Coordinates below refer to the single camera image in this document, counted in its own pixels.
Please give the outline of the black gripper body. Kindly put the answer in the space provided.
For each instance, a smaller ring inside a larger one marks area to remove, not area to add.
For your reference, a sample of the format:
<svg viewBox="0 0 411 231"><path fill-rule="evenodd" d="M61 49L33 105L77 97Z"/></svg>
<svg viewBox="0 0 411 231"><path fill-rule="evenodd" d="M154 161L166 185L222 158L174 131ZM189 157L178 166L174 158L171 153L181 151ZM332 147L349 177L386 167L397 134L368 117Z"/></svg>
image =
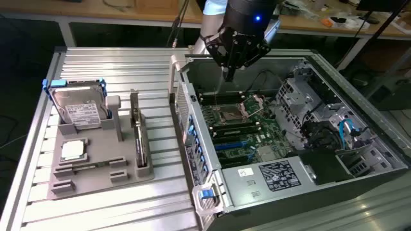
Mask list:
<svg viewBox="0 0 411 231"><path fill-rule="evenodd" d="M229 0L223 26L264 39L277 4L277 0Z"/></svg>

